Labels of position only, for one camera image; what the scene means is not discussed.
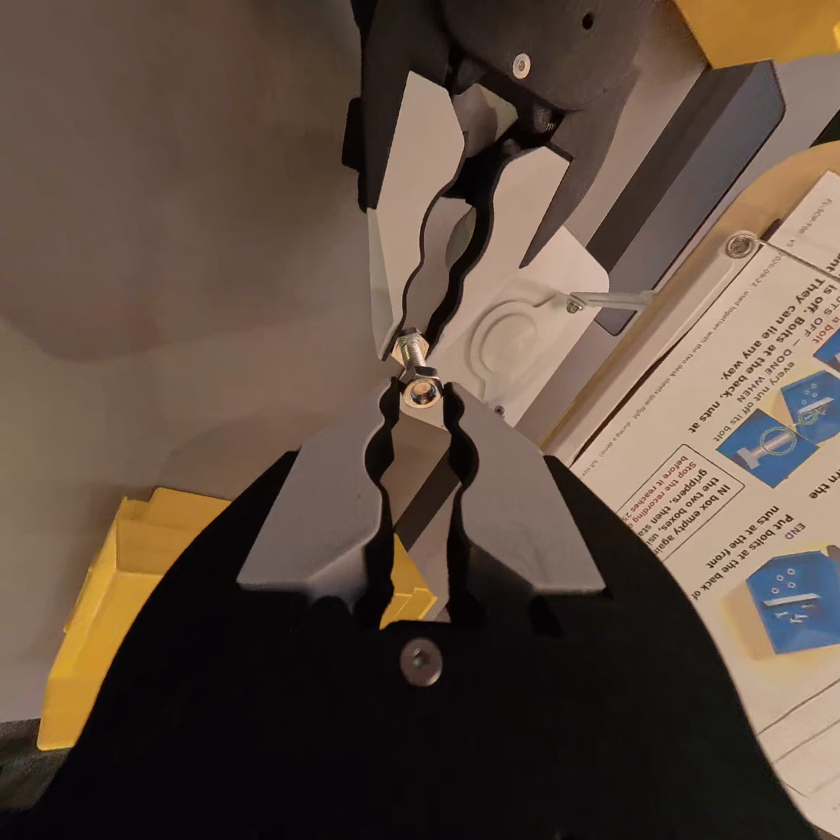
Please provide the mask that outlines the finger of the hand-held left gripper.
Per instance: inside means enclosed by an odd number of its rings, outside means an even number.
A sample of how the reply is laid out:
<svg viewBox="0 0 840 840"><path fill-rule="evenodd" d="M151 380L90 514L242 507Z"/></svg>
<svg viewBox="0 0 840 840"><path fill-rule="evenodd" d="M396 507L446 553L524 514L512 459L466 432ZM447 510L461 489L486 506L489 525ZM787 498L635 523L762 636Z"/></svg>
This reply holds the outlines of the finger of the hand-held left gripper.
<svg viewBox="0 0 840 840"><path fill-rule="evenodd" d="M464 247L429 319L428 342L454 342L515 277L570 165L547 146L503 162L472 210L471 235L460 235Z"/></svg>
<svg viewBox="0 0 840 840"><path fill-rule="evenodd" d="M424 264L427 218L459 173L465 146L447 90L410 70L381 192L366 212L371 326L381 360L392 352L406 291Z"/></svg>

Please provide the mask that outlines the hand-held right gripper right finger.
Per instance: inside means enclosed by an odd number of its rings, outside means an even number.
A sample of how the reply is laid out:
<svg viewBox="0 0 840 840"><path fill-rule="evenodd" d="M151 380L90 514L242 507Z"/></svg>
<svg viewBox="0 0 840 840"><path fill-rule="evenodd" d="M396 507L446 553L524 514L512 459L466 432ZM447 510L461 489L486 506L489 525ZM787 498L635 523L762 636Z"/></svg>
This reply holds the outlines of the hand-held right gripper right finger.
<svg viewBox="0 0 840 840"><path fill-rule="evenodd" d="M522 621L539 598L606 584L541 450L456 383L444 389L458 489L447 537L453 621Z"/></svg>

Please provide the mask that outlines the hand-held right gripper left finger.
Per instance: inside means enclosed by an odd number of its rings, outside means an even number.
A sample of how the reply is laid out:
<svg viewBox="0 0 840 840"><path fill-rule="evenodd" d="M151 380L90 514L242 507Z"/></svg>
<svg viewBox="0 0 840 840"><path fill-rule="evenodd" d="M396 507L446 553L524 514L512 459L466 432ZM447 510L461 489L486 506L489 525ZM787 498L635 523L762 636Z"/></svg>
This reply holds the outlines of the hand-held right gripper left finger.
<svg viewBox="0 0 840 840"><path fill-rule="evenodd" d="M238 573L248 592L339 598L380 621L394 586L394 533L382 478L393 462L397 380L383 380L298 450Z"/></svg>

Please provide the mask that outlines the silver hex bolt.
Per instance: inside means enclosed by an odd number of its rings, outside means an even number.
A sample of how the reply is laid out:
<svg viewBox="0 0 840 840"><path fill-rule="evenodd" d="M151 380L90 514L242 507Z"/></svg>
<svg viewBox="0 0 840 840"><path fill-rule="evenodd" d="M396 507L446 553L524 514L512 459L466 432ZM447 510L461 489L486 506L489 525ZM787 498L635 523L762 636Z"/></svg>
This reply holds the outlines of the silver hex bolt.
<svg viewBox="0 0 840 840"><path fill-rule="evenodd" d="M409 382L427 375L428 343L415 329L397 330L391 357L403 367L401 379Z"/></svg>

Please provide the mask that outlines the yellow plastic bin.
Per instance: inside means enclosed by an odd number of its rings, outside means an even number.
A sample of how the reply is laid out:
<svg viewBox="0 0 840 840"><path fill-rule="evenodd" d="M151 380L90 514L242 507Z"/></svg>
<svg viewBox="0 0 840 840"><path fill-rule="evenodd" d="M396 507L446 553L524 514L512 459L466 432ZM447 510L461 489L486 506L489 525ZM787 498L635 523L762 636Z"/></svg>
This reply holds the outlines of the yellow plastic bin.
<svg viewBox="0 0 840 840"><path fill-rule="evenodd" d="M47 678L39 751L76 744L141 609L187 547L230 505L165 487L154 489L148 500L121 499L88 567Z"/></svg>
<svg viewBox="0 0 840 840"><path fill-rule="evenodd" d="M839 52L838 1L674 1L713 69Z"/></svg>

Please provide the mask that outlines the clear stand bracket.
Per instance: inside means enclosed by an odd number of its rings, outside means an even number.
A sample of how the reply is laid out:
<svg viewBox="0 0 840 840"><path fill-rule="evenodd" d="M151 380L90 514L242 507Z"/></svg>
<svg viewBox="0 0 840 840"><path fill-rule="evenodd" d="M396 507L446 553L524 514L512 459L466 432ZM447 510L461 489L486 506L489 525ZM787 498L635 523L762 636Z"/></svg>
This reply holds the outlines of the clear stand bracket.
<svg viewBox="0 0 840 840"><path fill-rule="evenodd" d="M571 314L588 308L643 312L654 302L656 297L657 292L654 290L639 292L576 291L566 296L565 308Z"/></svg>

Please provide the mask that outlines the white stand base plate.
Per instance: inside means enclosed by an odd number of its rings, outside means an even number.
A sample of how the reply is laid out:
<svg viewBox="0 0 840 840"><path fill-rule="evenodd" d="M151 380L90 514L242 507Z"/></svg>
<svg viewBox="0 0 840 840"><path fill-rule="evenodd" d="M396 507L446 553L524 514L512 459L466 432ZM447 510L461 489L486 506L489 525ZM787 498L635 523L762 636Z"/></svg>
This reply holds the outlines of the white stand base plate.
<svg viewBox="0 0 840 840"><path fill-rule="evenodd" d="M606 271L567 227L523 268L489 244L429 361L513 426L600 311L570 312L571 296L607 291Z"/></svg>

